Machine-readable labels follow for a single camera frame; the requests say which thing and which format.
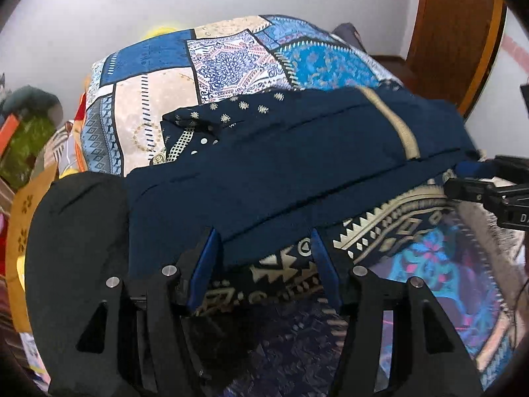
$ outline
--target silver screw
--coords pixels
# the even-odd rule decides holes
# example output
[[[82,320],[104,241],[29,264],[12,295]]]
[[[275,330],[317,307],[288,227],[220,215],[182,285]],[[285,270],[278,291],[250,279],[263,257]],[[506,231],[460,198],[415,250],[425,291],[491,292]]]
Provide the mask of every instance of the silver screw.
[[[106,280],[106,285],[109,288],[114,288],[115,286],[118,286],[119,284],[120,284],[120,278],[118,278],[116,276],[109,277]]]
[[[354,266],[353,273],[356,276],[365,276],[367,274],[367,269],[364,266]]]
[[[165,266],[162,269],[162,274],[165,276],[172,276],[177,272],[177,268],[175,266]]]
[[[409,283],[411,283],[415,288],[422,288],[424,286],[424,281],[418,276],[412,276],[412,278],[409,280]]]

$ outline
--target brown door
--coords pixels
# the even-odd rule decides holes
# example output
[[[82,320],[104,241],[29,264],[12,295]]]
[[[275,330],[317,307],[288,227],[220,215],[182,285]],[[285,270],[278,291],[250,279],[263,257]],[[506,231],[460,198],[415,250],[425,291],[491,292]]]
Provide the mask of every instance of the brown door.
[[[406,64],[414,92],[467,113],[496,55],[505,20],[502,0],[419,0]]]

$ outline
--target beige stripe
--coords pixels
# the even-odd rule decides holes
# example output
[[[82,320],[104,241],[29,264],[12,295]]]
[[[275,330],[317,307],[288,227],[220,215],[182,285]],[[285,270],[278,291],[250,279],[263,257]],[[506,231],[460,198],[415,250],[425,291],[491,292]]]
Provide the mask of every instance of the beige stripe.
[[[483,349],[476,357],[475,362],[478,366],[478,370],[482,372],[489,365],[491,359],[493,359],[496,350],[498,349],[502,338],[509,328],[510,320],[504,312],[499,314],[498,321],[494,326],[494,330],[488,340],[485,342]]]
[[[393,110],[391,110],[386,103],[384,103],[380,97],[372,89],[366,87],[357,87],[362,91],[362,94],[373,103],[373,105],[382,113],[392,124],[393,128],[397,132],[404,151],[406,152],[406,159],[411,160],[413,158],[420,158],[419,146],[417,145],[417,139],[413,135],[413,132],[406,123],[398,116]]]

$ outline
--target folded garment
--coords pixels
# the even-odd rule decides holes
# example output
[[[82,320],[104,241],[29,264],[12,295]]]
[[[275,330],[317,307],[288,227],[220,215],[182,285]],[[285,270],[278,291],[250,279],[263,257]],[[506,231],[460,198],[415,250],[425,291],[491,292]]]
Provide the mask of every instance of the folded garment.
[[[129,273],[174,262],[206,226],[222,236],[226,267],[258,261],[474,150],[452,105],[405,90],[377,92],[268,92],[165,115],[178,162],[125,179]]]

